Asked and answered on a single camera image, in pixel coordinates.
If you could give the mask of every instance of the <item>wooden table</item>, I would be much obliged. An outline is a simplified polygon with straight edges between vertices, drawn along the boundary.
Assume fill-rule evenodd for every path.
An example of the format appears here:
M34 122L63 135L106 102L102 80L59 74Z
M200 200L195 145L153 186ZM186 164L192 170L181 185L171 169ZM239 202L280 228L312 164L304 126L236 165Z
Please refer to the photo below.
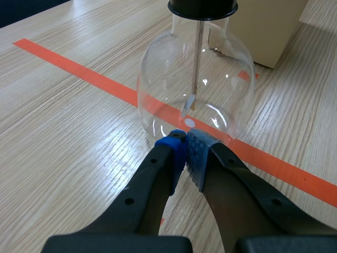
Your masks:
M137 108L12 43L27 38L132 89L149 42L171 27L167 0L73 0L0 30L0 252L39 252L91 223L150 150ZM275 70L260 75L240 139L337 184L337 2L310 0ZM300 208L337 228L337 209L257 168ZM223 252L186 172L161 233Z

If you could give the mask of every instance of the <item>cardboard box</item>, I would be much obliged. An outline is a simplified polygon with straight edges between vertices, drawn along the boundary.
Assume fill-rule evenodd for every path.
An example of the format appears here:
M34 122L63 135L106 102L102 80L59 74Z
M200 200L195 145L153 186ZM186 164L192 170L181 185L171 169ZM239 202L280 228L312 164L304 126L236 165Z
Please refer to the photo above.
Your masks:
M240 38L253 61L275 67L308 0L237 0L239 9L229 18L229 31ZM212 21L225 28L226 19ZM219 34L210 31L209 46L226 54Z

